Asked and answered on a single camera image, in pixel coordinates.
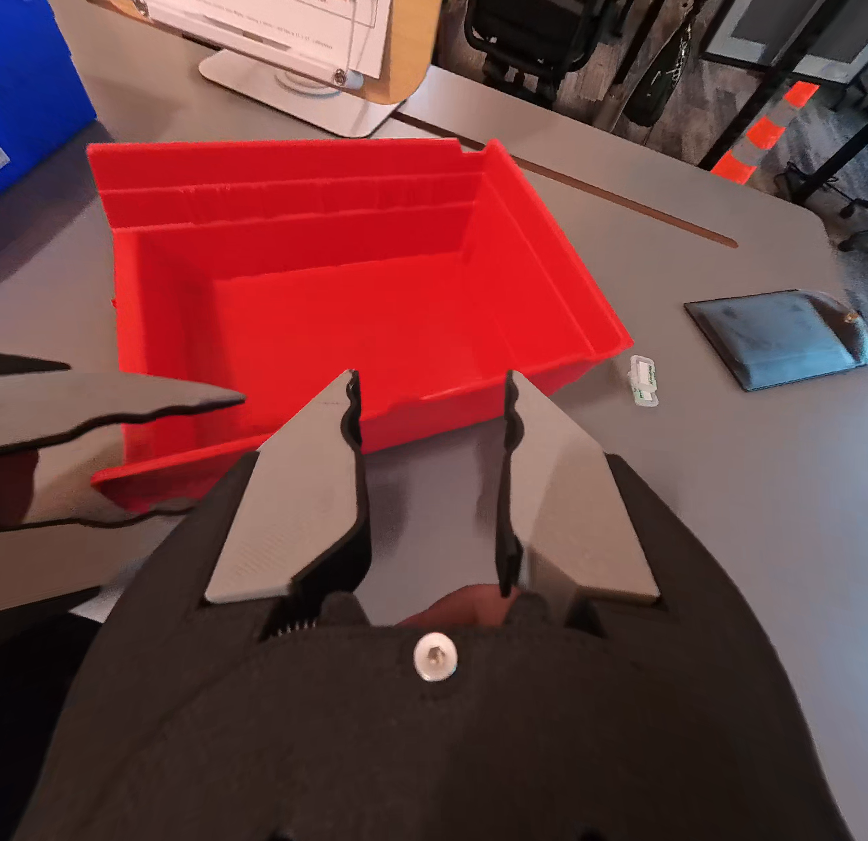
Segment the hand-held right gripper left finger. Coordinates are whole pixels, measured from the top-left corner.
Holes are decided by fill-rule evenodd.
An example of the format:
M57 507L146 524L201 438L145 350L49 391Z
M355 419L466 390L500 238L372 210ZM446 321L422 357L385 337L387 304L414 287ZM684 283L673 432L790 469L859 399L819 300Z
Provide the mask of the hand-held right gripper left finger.
M359 372L340 373L257 449L206 601L355 591L372 563Z

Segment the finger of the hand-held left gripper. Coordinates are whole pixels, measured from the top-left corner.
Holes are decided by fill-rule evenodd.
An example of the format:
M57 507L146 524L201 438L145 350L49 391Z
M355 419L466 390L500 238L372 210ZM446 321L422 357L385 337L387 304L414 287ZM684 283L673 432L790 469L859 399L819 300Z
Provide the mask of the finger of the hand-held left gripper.
M67 527L115 531L174 524L197 507L179 498L141 514L113 503L94 490L90 480L98 470L122 462L123 435L116 425L40 450L2 453L2 532Z
M243 404L216 385L123 371L39 371L1 380L1 452L61 445L106 425L150 423Z

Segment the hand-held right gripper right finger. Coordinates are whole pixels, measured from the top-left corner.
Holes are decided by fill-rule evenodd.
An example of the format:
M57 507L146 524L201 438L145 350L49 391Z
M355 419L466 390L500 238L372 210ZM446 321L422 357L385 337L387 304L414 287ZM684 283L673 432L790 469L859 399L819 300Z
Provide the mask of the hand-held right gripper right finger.
M501 597L536 594L563 623L586 600L660 599L602 446L515 370L505 378L496 576Z

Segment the red plastic bin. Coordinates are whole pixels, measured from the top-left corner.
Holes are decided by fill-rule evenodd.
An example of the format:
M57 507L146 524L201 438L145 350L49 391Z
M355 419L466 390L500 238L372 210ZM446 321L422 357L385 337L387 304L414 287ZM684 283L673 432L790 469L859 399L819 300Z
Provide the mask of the red plastic bin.
M121 371L245 395L123 427L91 487L124 510L201 499L341 372L363 452L503 414L634 347L500 141L96 143Z

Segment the blue plastic bin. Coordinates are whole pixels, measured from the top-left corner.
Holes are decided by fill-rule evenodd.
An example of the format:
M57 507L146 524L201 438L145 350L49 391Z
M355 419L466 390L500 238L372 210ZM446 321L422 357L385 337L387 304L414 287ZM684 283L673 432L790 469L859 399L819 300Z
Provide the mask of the blue plastic bin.
M96 119L48 0L1 0L1 191Z

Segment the small white green packet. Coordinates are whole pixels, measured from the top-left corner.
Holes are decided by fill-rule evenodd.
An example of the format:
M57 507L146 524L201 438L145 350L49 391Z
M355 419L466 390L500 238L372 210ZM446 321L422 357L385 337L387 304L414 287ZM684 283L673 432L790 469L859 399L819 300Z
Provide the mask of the small white green packet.
M659 405L656 363L653 359L636 354L632 355L628 381L636 405L651 408Z

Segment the dark grey flat pad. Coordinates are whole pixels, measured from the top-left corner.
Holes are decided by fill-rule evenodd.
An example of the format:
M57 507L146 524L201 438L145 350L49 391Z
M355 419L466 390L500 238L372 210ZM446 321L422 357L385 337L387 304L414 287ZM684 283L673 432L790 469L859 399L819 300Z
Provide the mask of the dark grey flat pad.
M828 293L783 290L684 309L745 392L867 366L866 320Z

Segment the printed instruction sheet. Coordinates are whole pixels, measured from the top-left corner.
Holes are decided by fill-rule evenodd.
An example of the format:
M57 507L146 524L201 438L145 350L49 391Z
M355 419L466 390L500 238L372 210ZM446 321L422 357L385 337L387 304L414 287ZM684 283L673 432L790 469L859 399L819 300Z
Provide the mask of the printed instruction sheet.
M157 23L229 45L246 38L327 69L379 78L392 0L132 0Z

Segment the black bag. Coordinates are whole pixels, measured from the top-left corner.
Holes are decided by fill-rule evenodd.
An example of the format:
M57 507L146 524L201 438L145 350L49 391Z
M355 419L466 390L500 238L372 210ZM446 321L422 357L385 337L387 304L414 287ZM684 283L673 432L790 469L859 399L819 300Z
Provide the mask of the black bag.
M627 99L623 116L629 122L646 129L661 119L689 63L693 39L693 22L684 20L658 55Z

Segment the black office chair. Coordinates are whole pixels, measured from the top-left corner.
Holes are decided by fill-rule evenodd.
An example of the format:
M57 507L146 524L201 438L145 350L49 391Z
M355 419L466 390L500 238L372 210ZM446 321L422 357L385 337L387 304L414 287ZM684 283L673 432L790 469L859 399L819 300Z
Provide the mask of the black office chair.
M622 0L467 0L463 34L484 55L488 87L552 109L582 70Z

